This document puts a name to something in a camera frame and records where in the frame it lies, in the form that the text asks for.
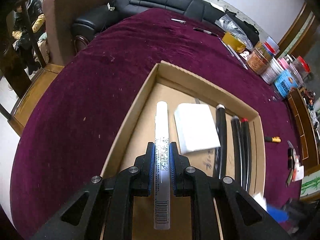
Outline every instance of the white box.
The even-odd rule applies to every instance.
[[[175,110],[174,119],[182,155],[220,147],[208,105],[182,103]]]

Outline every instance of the white floor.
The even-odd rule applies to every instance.
[[[10,113],[18,96],[8,89],[8,82],[3,77],[0,80],[0,104]],[[10,211],[10,179],[14,155],[20,137],[11,128],[7,119],[0,114],[0,203],[4,212],[12,222]]]

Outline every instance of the blue label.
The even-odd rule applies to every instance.
[[[275,86],[283,98],[289,94],[292,88],[298,88],[296,80],[287,69],[275,80]]]

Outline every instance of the white marker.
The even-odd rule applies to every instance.
[[[154,229],[170,228],[170,164],[168,105],[157,103],[154,187]]]

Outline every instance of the plastic bag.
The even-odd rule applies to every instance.
[[[222,30],[225,32],[232,33],[234,36],[236,36],[239,40],[241,40],[246,48],[250,51],[253,50],[253,46],[251,41],[248,39],[247,35],[244,33],[244,31],[239,27],[238,24],[236,24],[229,15],[225,14],[222,16],[219,20],[215,21],[215,24],[219,26]]]

